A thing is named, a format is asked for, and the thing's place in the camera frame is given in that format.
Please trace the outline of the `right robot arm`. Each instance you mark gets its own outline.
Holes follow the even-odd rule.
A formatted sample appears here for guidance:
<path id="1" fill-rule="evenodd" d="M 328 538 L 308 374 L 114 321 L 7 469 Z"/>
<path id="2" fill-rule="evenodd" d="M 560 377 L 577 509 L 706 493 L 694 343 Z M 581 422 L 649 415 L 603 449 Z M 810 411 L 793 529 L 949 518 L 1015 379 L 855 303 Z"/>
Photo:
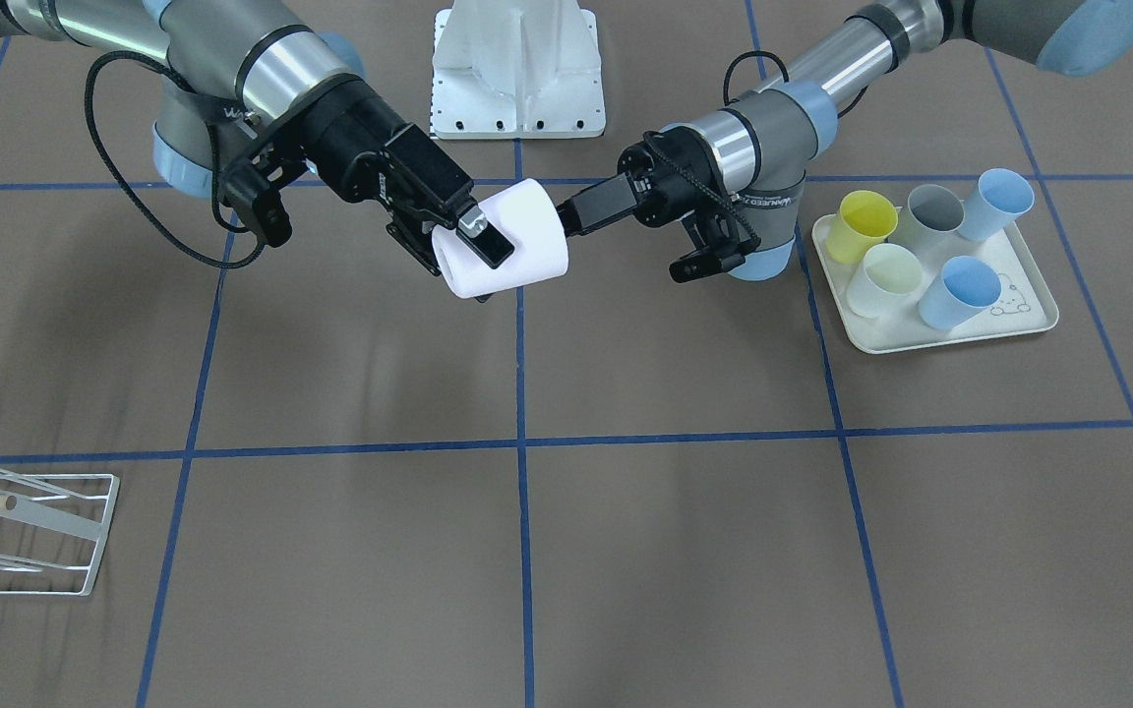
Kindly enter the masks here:
<path id="1" fill-rule="evenodd" d="M 221 228 L 255 234 L 255 254 L 291 237 L 280 193 L 309 169 L 342 201 L 380 203 L 389 234 L 432 274 L 436 228 L 491 268 L 516 251 L 469 174 L 373 89 L 352 48 L 282 1 L 0 1 L 0 37 L 12 35 L 100 50 L 83 112 L 123 191 L 130 184 L 97 133 L 95 85 L 117 60 L 161 76 L 157 173 L 207 199 Z"/>

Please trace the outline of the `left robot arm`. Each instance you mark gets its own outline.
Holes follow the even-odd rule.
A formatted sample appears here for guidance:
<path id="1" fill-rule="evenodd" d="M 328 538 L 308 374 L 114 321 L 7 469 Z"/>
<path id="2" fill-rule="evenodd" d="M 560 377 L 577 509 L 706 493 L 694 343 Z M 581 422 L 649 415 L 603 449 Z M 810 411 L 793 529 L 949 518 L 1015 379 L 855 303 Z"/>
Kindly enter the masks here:
<path id="1" fill-rule="evenodd" d="M 878 78 L 963 39 L 1070 77 L 1100 71 L 1133 46 L 1133 1 L 876 1 L 778 75 L 691 121 L 646 133 L 617 173 L 557 206 L 564 233 L 625 217 L 678 221 L 691 251 L 678 283 L 727 273 L 778 276 L 795 241 L 806 168 L 835 143 L 841 118 Z"/>

